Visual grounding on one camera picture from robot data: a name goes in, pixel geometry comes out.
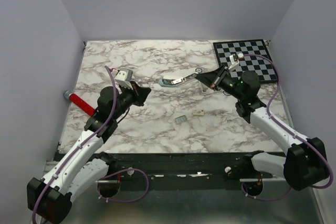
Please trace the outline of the light blue stapler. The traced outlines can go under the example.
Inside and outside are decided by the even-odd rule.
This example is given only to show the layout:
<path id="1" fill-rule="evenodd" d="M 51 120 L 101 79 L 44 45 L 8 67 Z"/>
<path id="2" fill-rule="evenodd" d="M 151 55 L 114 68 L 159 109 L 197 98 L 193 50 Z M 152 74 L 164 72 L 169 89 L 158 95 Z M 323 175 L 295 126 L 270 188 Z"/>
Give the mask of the light blue stapler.
<path id="1" fill-rule="evenodd" d="M 164 88 L 177 88 L 195 80 L 197 74 L 195 72 L 183 77 L 164 76 L 159 80 L 159 85 Z"/>

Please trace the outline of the staple tray with staples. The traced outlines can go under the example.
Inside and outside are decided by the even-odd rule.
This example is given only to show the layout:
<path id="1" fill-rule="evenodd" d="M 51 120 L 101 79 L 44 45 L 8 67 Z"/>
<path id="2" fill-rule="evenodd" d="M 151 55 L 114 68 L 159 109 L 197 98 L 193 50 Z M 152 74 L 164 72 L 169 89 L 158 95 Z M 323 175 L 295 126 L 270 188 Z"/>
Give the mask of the staple tray with staples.
<path id="1" fill-rule="evenodd" d="M 186 115 L 181 115 L 181 116 L 176 117 L 174 121 L 176 124 L 181 124 L 187 121 L 187 117 Z"/>

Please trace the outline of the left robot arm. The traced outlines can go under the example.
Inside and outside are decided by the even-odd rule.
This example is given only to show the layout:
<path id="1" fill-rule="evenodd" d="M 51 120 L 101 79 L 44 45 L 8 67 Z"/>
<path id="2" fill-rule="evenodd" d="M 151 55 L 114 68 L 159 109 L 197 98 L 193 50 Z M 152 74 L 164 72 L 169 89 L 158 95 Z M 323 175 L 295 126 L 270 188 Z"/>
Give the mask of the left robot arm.
<path id="1" fill-rule="evenodd" d="M 41 216 L 45 222 L 62 223 L 76 197 L 101 177 L 112 179 L 115 164 L 90 157 L 112 136 L 118 118 L 135 106 L 144 106 L 151 89 L 134 81 L 117 81 L 101 90 L 94 113 L 69 152 L 41 179 L 27 184 L 27 204 L 32 222 Z"/>

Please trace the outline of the staple box sleeve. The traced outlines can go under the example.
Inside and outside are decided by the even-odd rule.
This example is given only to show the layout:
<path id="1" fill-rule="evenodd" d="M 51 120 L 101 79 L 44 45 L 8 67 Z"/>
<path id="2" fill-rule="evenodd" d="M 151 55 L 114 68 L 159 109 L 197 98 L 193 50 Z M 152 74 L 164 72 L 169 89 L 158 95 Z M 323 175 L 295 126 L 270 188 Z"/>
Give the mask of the staple box sleeve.
<path id="1" fill-rule="evenodd" d="M 203 109 L 194 109 L 193 110 L 194 116 L 204 116 L 204 110 Z"/>

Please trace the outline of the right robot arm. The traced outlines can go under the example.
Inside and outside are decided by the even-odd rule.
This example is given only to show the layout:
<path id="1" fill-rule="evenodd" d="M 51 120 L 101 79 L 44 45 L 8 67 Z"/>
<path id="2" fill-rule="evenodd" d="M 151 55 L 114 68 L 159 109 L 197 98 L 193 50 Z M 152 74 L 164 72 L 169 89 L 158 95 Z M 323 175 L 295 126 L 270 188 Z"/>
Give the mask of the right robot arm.
<path id="1" fill-rule="evenodd" d="M 260 82 L 257 73 L 245 71 L 238 80 L 233 80 L 227 68 L 220 67 L 199 73 L 196 79 L 212 90 L 222 89 L 236 98 L 238 115 L 263 131 L 283 151 L 283 157 L 262 151 L 249 154 L 248 161 L 241 165 L 246 177 L 255 177 L 259 172 L 270 173 L 284 178 L 297 191 L 332 179 L 324 143 L 317 137 L 308 138 L 294 131 L 271 113 L 258 97 Z"/>

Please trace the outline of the beige green stapler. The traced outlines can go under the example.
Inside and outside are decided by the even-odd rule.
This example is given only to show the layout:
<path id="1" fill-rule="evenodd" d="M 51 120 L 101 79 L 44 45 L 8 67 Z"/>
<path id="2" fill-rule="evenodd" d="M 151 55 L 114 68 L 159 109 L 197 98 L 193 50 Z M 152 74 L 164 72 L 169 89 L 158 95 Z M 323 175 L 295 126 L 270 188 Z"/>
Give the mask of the beige green stapler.
<path id="1" fill-rule="evenodd" d="M 200 83 L 200 86 L 201 86 L 201 91 L 203 93 L 205 93 L 207 91 L 208 87 L 205 84 L 203 84 L 203 83 Z"/>

